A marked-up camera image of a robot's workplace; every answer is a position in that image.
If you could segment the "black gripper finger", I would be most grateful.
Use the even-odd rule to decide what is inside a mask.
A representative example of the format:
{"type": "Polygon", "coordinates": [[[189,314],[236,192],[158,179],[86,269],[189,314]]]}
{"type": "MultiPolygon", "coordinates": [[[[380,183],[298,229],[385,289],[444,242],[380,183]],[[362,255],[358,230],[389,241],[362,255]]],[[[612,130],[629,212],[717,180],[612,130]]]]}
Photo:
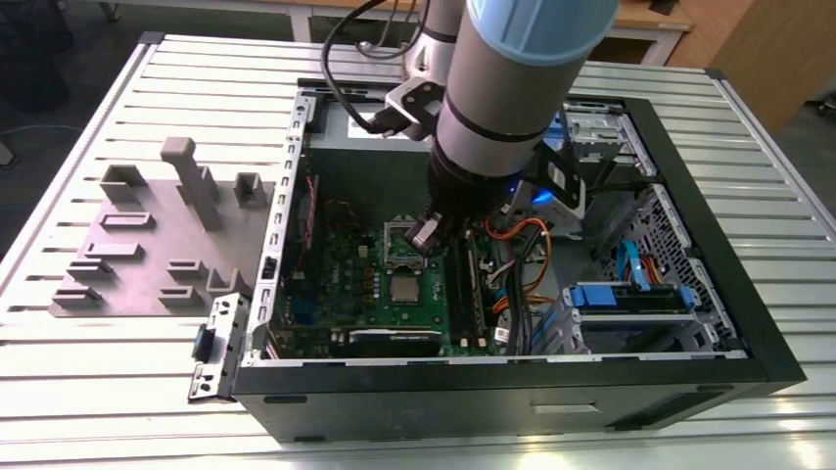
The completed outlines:
{"type": "MultiPolygon", "coordinates": [[[[582,210],[584,182],[574,165],[540,139],[514,142],[452,139],[449,172],[494,178],[518,174],[520,182],[525,181],[546,190],[569,211],[582,210]]],[[[449,219],[449,241],[457,242],[470,223],[488,216],[449,219]]]]}
{"type": "Polygon", "coordinates": [[[429,212],[413,222],[404,240],[424,258],[436,257],[449,243],[449,220],[438,212],[429,212]]]}

